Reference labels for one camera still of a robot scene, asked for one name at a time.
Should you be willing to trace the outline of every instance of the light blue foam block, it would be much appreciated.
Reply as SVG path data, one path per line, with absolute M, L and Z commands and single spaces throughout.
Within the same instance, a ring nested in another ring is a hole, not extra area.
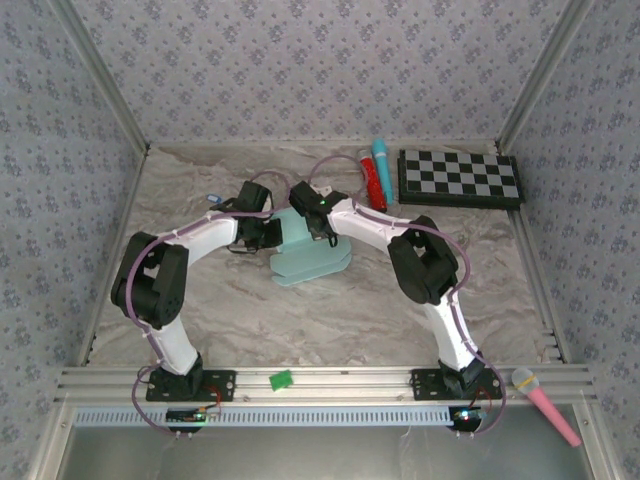
M 274 282 L 287 286 L 344 270 L 351 261 L 351 242 L 338 237 L 335 247 L 329 241 L 313 240 L 307 223 L 293 208 L 274 215 L 282 227 L 282 245 L 271 256 Z

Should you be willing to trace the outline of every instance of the metal bracket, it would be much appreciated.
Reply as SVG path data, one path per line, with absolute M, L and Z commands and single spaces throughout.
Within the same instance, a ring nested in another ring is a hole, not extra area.
M 451 390 L 447 388 L 444 382 L 442 370 L 439 368 L 416 368 L 411 370 L 411 380 L 409 382 L 413 388 L 413 399 L 416 401 L 426 400 L 469 400 L 472 401 L 478 388 L 482 387 L 492 400 L 499 400 L 502 398 L 502 392 L 500 391 L 500 382 L 495 373 L 488 368 L 485 368 L 480 372 L 476 381 L 472 387 L 462 393 L 462 396 L 457 397 L 452 394 Z
M 232 402 L 236 389 L 236 375 L 235 370 L 203 370 L 200 388 L 189 401 L 215 402 L 217 393 L 220 393 L 221 402 Z M 158 370 L 151 372 L 149 376 L 146 399 L 148 402 L 184 402 L 185 400 L 182 396 L 172 395 Z

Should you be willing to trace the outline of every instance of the white ventilation strip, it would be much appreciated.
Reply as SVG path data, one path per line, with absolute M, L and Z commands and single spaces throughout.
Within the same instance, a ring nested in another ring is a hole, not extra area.
M 146 408 L 158 425 L 166 425 L 166 408 Z M 146 426 L 132 407 L 92 408 L 76 411 L 76 427 Z M 172 427 L 188 423 L 171 423 Z M 208 427 L 373 427 L 453 425 L 448 407 L 233 407 L 209 419 Z

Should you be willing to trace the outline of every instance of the microphone grille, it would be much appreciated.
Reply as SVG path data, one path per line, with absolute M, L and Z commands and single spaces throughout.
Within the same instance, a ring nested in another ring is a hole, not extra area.
M 525 395 L 528 395 L 540 386 L 540 380 L 531 370 L 525 367 L 516 368 L 511 374 L 513 385 Z

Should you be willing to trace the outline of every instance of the chessboard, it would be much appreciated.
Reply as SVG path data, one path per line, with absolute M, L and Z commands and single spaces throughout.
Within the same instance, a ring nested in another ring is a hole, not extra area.
M 514 157 L 400 150 L 400 203 L 517 209 L 524 201 Z

